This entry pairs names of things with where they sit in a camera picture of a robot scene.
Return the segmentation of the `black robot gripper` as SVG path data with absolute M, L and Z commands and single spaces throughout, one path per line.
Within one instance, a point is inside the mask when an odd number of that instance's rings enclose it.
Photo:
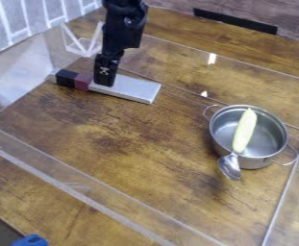
M 101 0 L 105 8 L 102 50 L 93 62 L 93 83 L 112 87 L 122 51 L 138 48 L 148 17 L 142 0 Z

